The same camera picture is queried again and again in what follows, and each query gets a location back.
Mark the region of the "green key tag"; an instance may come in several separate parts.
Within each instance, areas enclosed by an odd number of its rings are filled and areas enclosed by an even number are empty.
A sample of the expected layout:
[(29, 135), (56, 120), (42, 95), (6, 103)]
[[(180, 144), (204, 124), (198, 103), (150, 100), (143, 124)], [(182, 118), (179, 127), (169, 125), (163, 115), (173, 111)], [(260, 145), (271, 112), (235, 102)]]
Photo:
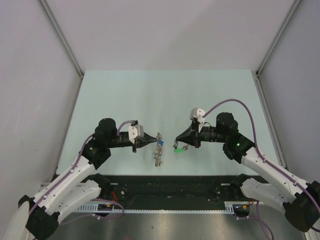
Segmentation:
[(175, 152), (175, 153), (182, 153), (183, 151), (184, 151), (183, 148), (176, 148), (176, 149), (174, 149), (174, 152)]

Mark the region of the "silver disc keyring organiser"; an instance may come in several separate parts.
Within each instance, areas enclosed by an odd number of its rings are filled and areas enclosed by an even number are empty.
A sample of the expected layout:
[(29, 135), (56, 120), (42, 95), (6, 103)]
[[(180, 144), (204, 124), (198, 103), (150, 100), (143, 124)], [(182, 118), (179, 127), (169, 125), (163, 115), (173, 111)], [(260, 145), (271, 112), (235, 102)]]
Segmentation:
[(155, 167), (159, 167), (163, 161), (162, 161), (162, 155), (163, 155), (163, 146), (159, 145), (158, 144), (158, 140), (162, 140), (163, 141), (163, 138), (162, 138), (162, 135), (160, 132), (157, 133), (156, 135), (156, 138), (157, 138), (157, 142), (156, 142), (156, 146), (155, 146), (155, 150), (153, 151), (153, 159), (154, 159), (154, 165)]

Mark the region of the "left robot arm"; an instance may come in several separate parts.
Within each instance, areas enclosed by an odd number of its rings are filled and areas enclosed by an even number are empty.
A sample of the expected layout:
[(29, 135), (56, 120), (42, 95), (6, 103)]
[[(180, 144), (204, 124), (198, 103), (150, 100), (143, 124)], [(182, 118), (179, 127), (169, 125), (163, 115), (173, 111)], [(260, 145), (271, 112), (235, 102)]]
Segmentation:
[(84, 141), (76, 159), (49, 185), (34, 196), (24, 195), (21, 207), (28, 203), (23, 229), (37, 240), (46, 240), (62, 220), (75, 209), (93, 199), (110, 196), (108, 179), (95, 171), (111, 157), (112, 148), (131, 147), (133, 152), (157, 139), (144, 132), (137, 120), (128, 120), (127, 131), (121, 131), (112, 118), (103, 118)]

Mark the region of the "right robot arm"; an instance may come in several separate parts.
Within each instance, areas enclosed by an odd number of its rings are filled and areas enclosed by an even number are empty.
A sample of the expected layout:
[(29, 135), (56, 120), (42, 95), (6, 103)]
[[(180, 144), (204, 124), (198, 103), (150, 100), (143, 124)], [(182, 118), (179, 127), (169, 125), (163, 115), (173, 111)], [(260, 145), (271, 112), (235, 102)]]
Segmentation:
[(231, 196), (261, 201), (284, 214), (287, 221), (301, 232), (313, 230), (320, 219), (320, 184), (308, 182), (258, 153), (256, 143), (242, 135), (238, 122), (228, 112), (216, 117), (215, 126), (205, 126), (200, 117), (192, 116), (190, 126), (175, 138), (175, 142), (199, 148), (203, 142), (222, 143), (228, 159), (251, 169), (266, 183), (241, 174), (231, 188)]

